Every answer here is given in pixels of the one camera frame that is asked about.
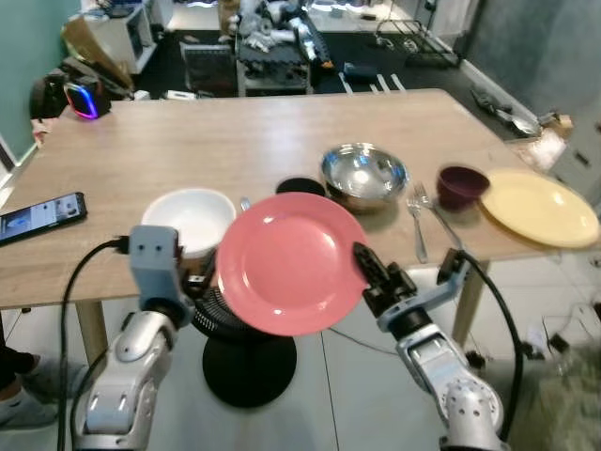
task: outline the phone screen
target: phone screen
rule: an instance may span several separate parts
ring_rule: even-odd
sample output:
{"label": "phone screen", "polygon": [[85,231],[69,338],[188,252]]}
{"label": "phone screen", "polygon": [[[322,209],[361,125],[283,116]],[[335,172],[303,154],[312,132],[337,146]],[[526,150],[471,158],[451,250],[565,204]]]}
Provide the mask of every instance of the phone screen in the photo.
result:
{"label": "phone screen", "polygon": [[44,228],[80,215],[77,194],[67,194],[0,216],[0,241]]}

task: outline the clutter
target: clutter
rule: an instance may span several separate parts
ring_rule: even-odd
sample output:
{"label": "clutter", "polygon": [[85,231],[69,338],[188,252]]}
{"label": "clutter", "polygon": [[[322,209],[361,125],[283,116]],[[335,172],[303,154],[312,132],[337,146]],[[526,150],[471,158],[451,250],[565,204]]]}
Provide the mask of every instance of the clutter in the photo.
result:
{"label": "clutter", "polygon": [[451,48],[435,39],[430,33],[430,25],[417,20],[383,19],[378,23],[374,37],[376,46],[394,50],[403,57],[405,66],[436,69],[456,68],[460,57]]}
{"label": "clutter", "polygon": [[121,69],[100,47],[83,16],[70,21],[63,27],[62,38],[70,48],[91,65],[98,64],[112,74],[123,86],[133,88],[130,75]]}
{"label": "clutter", "polygon": [[538,122],[546,129],[551,129],[562,139],[570,137],[574,131],[574,123],[569,115],[560,115],[557,111],[550,111],[538,118]]}
{"label": "clutter", "polygon": [[46,135],[53,130],[53,126],[57,121],[58,117],[31,120],[31,129],[38,148],[44,145]]}
{"label": "clutter", "polygon": [[189,44],[200,44],[200,39],[192,35],[186,35],[184,36],[184,42],[187,42]]}
{"label": "clutter", "polygon": [[349,83],[375,83],[378,78],[378,70],[373,66],[356,66],[353,63],[345,63],[343,74]]}
{"label": "clutter", "polygon": [[102,82],[89,75],[65,84],[65,95],[73,111],[85,119],[98,119],[111,111],[111,100]]}
{"label": "clutter", "polygon": [[[130,5],[118,4],[114,1],[100,0],[96,2],[100,9],[109,16],[111,19],[122,19],[128,17],[133,13],[134,7]],[[140,1],[128,1],[128,3],[136,4],[141,3]]]}
{"label": "clutter", "polygon": [[189,91],[207,91],[211,97],[235,95],[234,57],[229,45],[180,42],[179,49],[186,66],[185,80]]}
{"label": "clutter", "polygon": [[148,91],[144,91],[142,89],[139,89],[137,91],[135,91],[133,93],[133,99],[135,101],[149,101],[150,100],[150,93]]}
{"label": "clutter", "polygon": [[345,11],[341,8],[332,8],[330,11],[330,17],[333,19],[342,19],[345,15]]}
{"label": "clutter", "polygon": [[168,90],[165,98],[169,101],[195,101],[196,95],[193,92]]}
{"label": "clutter", "polygon": [[519,140],[509,146],[525,164],[546,173],[557,162],[567,145],[552,129],[543,129],[540,139]]}
{"label": "clutter", "polygon": [[516,135],[521,137],[532,137],[540,135],[540,125],[513,114],[513,107],[501,102],[483,89],[481,86],[473,85],[470,89],[471,96],[476,104],[484,111],[498,118],[501,123]]}
{"label": "clutter", "polygon": [[240,9],[240,0],[219,0],[217,3],[217,13],[219,15],[219,28],[221,36],[229,36],[230,20],[237,17],[237,11]]}
{"label": "clutter", "polygon": [[229,20],[229,30],[238,32],[244,45],[263,53],[276,45],[297,41],[303,56],[316,61],[316,44],[302,13],[300,3],[293,1],[262,2],[254,8],[245,4],[239,17]]}
{"label": "clutter", "polygon": [[102,69],[98,64],[89,66],[88,61],[79,60],[73,56],[68,56],[60,64],[59,68],[64,71],[71,80],[83,75],[90,75],[98,78],[104,84],[104,87],[111,94],[111,100],[117,101],[131,96],[131,88],[123,86],[113,74]]}
{"label": "clutter", "polygon": [[32,119],[60,116],[67,106],[63,84],[68,79],[64,71],[54,69],[34,83],[29,96],[29,116]]}

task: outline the dark red bowl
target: dark red bowl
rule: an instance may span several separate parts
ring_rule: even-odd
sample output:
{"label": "dark red bowl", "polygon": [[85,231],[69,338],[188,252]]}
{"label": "dark red bowl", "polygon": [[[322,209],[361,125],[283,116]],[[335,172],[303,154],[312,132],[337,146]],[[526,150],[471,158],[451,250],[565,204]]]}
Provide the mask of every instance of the dark red bowl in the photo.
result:
{"label": "dark red bowl", "polygon": [[439,172],[436,189],[441,207],[462,211],[471,207],[489,186],[490,181],[480,171],[466,166],[447,166]]}

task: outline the silverware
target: silverware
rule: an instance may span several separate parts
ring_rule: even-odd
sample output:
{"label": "silverware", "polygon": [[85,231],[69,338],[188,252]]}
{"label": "silverware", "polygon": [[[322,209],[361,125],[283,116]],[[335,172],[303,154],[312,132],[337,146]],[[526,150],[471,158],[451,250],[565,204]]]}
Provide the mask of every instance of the silverware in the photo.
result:
{"label": "silverware", "polygon": [[250,207],[251,207],[251,199],[249,199],[248,197],[241,197],[240,198],[240,208],[242,209],[242,211],[246,211]]}
{"label": "silverware", "polygon": [[425,187],[421,182],[415,183],[415,196],[418,198],[422,207],[432,211],[432,213],[437,217],[449,237],[451,237],[451,240],[453,240],[453,244],[459,249],[463,249],[463,241],[461,241],[457,234],[451,229],[451,226],[440,214],[440,211],[438,210],[437,206],[434,205],[434,202],[430,200],[430,197],[428,196],[427,192],[425,191]]}
{"label": "silverware", "polygon": [[395,202],[408,182],[407,168],[373,144],[343,144],[327,152],[321,172],[332,200],[369,212]]}
{"label": "silverware", "polygon": [[413,216],[413,224],[415,225],[415,255],[420,263],[428,262],[428,254],[425,251],[424,237],[422,236],[422,229],[420,228],[420,200],[417,196],[412,196],[407,199],[407,208],[411,216]]}

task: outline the pink plate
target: pink plate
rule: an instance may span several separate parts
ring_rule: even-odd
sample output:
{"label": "pink plate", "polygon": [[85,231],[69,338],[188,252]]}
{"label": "pink plate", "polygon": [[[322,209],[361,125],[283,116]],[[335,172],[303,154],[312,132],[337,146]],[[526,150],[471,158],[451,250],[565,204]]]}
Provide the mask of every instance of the pink plate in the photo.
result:
{"label": "pink plate", "polygon": [[325,197],[265,199],[242,213],[219,245],[223,298],[242,321],[270,334],[326,329],[353,309],[366,287],[354,241],[366,243],[360,224]]}

